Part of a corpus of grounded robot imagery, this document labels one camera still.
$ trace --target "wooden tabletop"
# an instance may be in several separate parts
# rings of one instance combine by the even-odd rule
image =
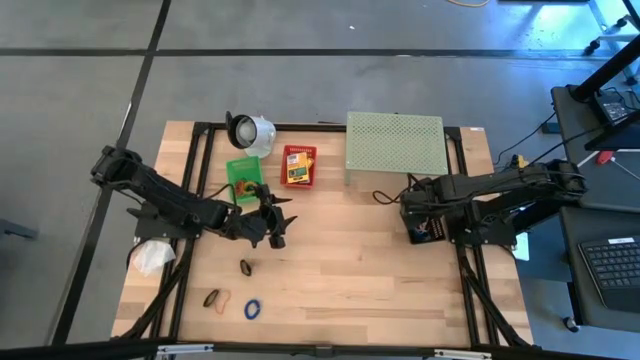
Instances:
[[[189,150],[192,122],[168,122],[155,168],[180,183]],[[493,171],[482,128],[461,128],[469,175]],[[196,242],[189,273],[179,339],[246,343],[450,346],[467,347],[469,335],[454,247],[446,242],[411,245],[397,204],[380,205],[371,192],[395,196],[406,187],[404,174],[354,172],[344,185],[345,133],[285,132],[273,153],[262,160],[272,193],[293,201],[285,216],[297,215],[287,229],[287,246],[273,250],[268,241],[252,249],[246,240],[229,241],[211,233]],[[280,185],[285,144],[316,146],[316,183],[312,190]],[[455,149],[448,144],[452,171]],[[204,149],[198,148],[196,168]],[[226,134],[214,138],[205,195],[227,183],[225,164],[244,157]],[[195,189],[194,170],[191,191]],[[225,191],[221,199],[228,200]],[[245,211],[256,205],[243,205]],[[485,246],[491,295],[519,335],[532,341],[515,262],[497,246]],[[239,262],[253,266],[253,276]],[[128,330],[158,291],[160,275],[144,277],[129,268],[113,335]],[[228,290],[224,313],[204,308],[214,288]],[[247,320],[244,306],[259,299],[260,315]],[[167,302],[161,334],[167,334],[173,298]],[[481,339],[487,342],[482,307],[476,299]]]

